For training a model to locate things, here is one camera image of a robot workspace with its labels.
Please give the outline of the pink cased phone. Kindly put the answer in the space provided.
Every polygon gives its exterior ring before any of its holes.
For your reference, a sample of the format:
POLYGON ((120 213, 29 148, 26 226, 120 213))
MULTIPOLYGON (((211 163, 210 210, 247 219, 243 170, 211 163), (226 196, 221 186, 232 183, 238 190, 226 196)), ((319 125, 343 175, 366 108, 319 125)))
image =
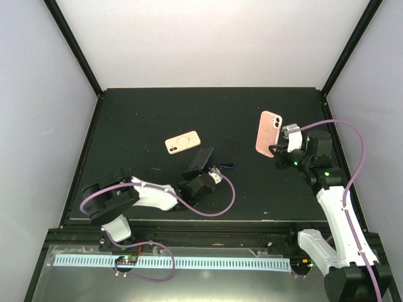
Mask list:
POLYGON ((258 135, 256 139, 256 151, 264 156, 273 158, 269 146, 276 145, 281 132, 282 117, 270 111, 261 113, 258 135))

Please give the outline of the blue phone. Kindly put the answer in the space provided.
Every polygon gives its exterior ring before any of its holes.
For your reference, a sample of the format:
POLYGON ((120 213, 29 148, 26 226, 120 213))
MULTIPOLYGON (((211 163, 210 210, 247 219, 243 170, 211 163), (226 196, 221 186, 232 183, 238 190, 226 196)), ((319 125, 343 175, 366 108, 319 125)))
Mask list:
POLYGON ((222 141, 218 165, 232 169, 235 166, 238 148, 239 141, 237 139, 225 137, 222 141))

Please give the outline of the beige cased phone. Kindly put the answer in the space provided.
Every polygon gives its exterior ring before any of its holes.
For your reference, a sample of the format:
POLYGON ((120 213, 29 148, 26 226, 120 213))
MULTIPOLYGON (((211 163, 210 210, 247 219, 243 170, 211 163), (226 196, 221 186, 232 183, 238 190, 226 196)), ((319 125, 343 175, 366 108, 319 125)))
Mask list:
POLYGON ((165 146, 169 154, 177 154, 201 144, 196 131, 190 131, 176 137, 165 140, 165 146))

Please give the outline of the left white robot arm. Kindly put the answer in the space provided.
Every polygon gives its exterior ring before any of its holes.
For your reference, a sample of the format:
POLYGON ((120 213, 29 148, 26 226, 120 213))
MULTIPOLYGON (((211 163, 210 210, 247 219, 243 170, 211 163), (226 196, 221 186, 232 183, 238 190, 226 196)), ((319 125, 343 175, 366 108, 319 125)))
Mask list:
POLYGON ((128 251, 135 244, 135 235, 124 212, 133 206, 170 212, 196 208, 221 181, 220 172, 213 169, 175 185, 154 184, 136 177, 121 178, 110 184, 98 182, 84 190, 79 209, 92 225, 109 233, 116 247, 128 251))

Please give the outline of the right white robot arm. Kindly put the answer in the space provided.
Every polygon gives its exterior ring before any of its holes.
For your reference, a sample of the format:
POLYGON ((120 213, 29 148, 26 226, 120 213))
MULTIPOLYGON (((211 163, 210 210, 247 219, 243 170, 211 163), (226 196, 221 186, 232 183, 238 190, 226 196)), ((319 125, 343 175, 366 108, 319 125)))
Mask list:
POLYGON ((303 251, 324 276, 329 301, 381 301, 392 280, 390 267, 381 264, 360 227, 342 170, 332 164, 332 138, 326 131, 307 137, 297 125, 285 126, 285 143, 270 145, 279 169, 299 171, 315 194, 329 224, 333 244, 315 229, 289 234, 286 245, 303 251))

